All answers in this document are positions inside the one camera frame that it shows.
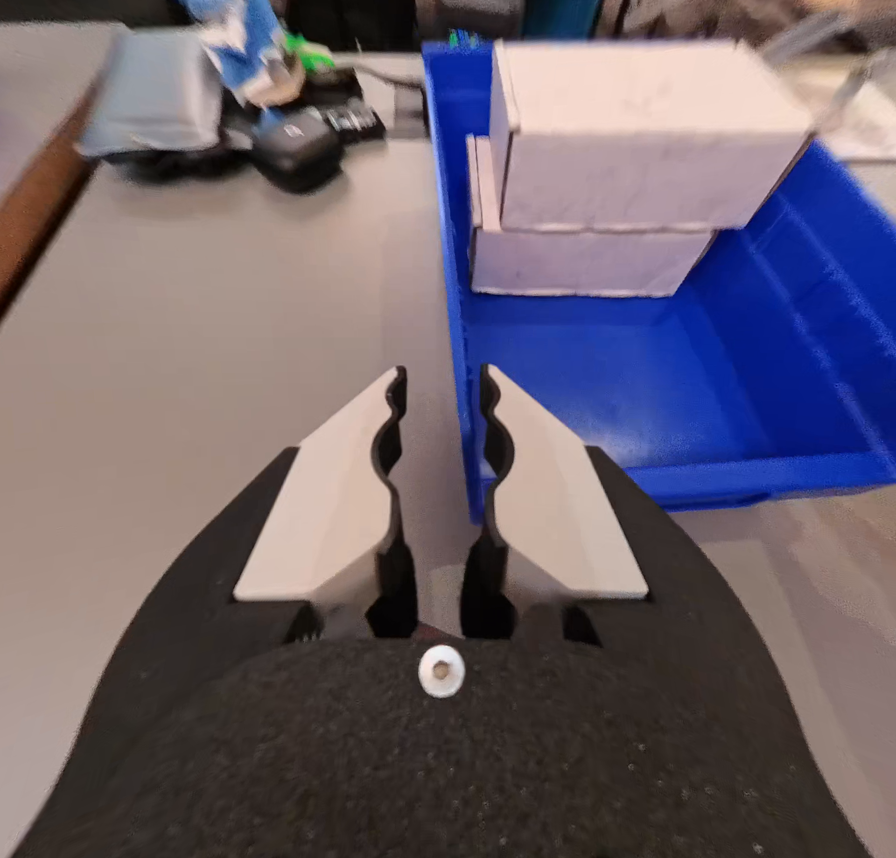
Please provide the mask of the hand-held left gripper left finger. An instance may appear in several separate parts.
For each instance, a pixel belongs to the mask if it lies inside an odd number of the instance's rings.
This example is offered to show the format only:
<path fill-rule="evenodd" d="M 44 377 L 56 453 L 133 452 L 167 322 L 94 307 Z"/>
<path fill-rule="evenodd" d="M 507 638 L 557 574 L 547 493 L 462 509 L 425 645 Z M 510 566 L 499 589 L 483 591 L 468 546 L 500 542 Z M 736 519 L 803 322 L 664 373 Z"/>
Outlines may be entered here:
<path fill-rule="evenodd" d="M 375 638 L 419 625 L 415 562 L 390 474 L 408 375 L 393 366 L 303 438 L 235 584 L 241 605 L 302 605 L 322 625 L 360 617 Z"/>

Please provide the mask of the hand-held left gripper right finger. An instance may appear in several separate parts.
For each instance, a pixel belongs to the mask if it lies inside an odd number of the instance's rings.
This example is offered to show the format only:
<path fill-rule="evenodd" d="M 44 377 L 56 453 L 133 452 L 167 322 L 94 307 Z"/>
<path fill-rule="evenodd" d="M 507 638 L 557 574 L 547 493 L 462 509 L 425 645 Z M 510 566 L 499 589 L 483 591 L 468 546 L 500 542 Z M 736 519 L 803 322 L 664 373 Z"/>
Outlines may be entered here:
<path fill-rule="evenodd" d="M 495 478 L 465 565 L 463 636 L 508 640 L 538 606 L 646 600 L 644 573 L 581 439 L 495 364 L 481 368 L 479 398 Z"/>

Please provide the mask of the blue plastic bin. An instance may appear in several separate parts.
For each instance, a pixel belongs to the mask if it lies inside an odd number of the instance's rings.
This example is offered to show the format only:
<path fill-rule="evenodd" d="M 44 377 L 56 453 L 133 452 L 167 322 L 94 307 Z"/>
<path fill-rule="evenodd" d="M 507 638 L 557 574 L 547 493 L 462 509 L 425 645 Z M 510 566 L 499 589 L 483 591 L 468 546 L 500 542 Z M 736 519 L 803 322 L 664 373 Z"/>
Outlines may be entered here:
<path fill-rule="evenodd" d="M 894 223 L 819 141 L 672 297 L 477 295 L 465 138 L 486 132 L 491 52 L 429 43 L 422 58 L 473 522 L 495 478 L 484 363 L 668 511 L 894 483 Z"/>

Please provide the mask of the grey desk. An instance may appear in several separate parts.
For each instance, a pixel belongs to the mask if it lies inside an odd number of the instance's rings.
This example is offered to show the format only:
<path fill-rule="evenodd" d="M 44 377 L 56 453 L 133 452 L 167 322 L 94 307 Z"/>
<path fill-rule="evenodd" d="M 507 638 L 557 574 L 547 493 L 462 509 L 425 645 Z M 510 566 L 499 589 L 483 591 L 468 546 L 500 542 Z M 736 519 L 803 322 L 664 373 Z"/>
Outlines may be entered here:
<path fill-rule="evenodd" d="M 7 312 L 2 657 L 40 700 L 2 717 L 2 809 L 58 752 L 14 856 L 894 856 L 894 795 L 834 782 L 767 647 L 783 597 L 742 605 L 603 449 L 648 598 L 463 636 L 424 108 L 303 197 L 105 167 Z M 299 442 L 393 366 L 415 633 L 236 603 Z"/>

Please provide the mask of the flat white cardboard box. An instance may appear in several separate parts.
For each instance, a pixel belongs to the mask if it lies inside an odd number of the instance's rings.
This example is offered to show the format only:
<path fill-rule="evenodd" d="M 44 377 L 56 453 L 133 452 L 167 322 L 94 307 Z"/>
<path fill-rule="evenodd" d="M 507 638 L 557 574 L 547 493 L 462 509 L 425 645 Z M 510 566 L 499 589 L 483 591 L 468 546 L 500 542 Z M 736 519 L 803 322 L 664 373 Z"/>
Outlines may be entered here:
<path fill-rule="evenodd" d="M 469 287 L 526 297 L 660 299 L 677 292 L 716 232 L 549 232 L 499 223 L 487 136 L 466 135 Z"/>

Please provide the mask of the black earbud case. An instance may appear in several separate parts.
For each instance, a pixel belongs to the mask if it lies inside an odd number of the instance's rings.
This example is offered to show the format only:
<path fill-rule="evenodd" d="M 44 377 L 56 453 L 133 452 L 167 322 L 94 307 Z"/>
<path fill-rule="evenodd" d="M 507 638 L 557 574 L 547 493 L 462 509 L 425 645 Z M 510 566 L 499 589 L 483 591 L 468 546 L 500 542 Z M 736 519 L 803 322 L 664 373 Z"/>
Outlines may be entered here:
<path fill-rule="evenodd" d="M 300 115 L 257 134 L 248 157 L 252 166 L 279 190 L 306 195 L 342 173 L 344 148 L 330 124 Z"/>

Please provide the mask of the large white cardboard box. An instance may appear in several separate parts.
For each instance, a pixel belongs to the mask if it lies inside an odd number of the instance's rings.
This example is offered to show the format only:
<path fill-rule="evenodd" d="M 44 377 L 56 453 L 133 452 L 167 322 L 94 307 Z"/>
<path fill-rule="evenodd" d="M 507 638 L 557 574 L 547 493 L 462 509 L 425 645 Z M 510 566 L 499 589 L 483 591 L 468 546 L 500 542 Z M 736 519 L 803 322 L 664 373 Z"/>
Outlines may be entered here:
<path fill-rule="evenodd" d="M 506 230 L 743 228 L 815 129 L 744 44 L 492 47 L 488 136 Z"/>

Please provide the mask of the black power adapter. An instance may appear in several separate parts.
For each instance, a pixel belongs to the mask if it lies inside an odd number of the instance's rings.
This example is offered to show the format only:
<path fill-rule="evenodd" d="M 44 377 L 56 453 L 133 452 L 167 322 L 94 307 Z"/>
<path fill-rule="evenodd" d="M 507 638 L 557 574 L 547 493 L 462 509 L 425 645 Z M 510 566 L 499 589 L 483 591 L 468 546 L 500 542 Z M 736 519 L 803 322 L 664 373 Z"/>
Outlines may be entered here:
<path fill-rule="evenodd" d="M 385 139 L 384 122 L 364 102 L 325 106 L 321 108 L 321 115 L 344 147 Z"/>

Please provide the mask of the grey padded pouch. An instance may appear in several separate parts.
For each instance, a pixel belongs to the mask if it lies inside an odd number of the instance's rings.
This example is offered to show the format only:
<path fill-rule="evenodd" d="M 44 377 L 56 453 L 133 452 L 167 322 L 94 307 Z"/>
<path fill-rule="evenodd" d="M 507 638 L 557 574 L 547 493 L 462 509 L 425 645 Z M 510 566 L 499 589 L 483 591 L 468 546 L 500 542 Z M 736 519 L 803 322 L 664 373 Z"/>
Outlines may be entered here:
<path fill-rule="evenodd" d="M 196 30 L 120 32 L 77 149 L 89 160 L 218 146 L 223 86 Z"/>

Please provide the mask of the small green item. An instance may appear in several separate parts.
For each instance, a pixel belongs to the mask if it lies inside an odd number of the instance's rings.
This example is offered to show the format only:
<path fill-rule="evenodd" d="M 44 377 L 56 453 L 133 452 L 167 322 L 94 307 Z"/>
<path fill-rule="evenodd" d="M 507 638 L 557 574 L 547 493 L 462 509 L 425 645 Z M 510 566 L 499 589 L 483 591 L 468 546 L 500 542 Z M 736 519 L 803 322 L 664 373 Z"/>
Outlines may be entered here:
<path fill-rule="evenodd" d="M 286 32 L 284 50 L 286 57 L 296 64 L 300 63 L 309 76 L 328 75 L 336 68 L 328 47 L 310 42 L 300 34 Z"/>

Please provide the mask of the blue and white crumpled wrapper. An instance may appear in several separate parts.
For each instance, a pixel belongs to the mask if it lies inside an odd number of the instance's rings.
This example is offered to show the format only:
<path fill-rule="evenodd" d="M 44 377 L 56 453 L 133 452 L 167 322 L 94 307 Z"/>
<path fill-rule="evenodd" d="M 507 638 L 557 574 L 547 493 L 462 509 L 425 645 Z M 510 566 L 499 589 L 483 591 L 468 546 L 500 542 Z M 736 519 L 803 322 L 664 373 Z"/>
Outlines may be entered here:
<path fill-rule="evenodd" d="M 195 23 L 221 82 L 240 105 L 267 110 L 297 101 L 305 68 L 288 53 L 269 0 L 176 1 Z"/>

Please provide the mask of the black bag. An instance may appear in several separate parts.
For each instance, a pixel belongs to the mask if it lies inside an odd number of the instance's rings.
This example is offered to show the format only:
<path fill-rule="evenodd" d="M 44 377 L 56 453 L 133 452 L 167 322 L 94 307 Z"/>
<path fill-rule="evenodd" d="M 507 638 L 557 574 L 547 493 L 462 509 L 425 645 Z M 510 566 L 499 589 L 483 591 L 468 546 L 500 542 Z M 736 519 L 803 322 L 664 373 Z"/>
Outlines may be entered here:
<path fill-rule="evenodd" d="M 415 0 L 286 0 L 286 29 L 338 52 L 412 52 Z"/>

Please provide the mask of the grey table with wooden edge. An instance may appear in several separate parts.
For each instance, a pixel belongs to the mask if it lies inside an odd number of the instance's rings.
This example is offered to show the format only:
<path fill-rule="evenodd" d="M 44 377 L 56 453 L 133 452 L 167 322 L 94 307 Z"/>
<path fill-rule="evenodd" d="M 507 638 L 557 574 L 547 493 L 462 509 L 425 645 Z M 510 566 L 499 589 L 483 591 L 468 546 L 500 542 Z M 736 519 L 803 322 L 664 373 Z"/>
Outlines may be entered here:
<path fill-rule="evenodd" d="M 1 307 L 6 312 L 84 191 L 76 144 L 121 23 L 1 26 Z"/>

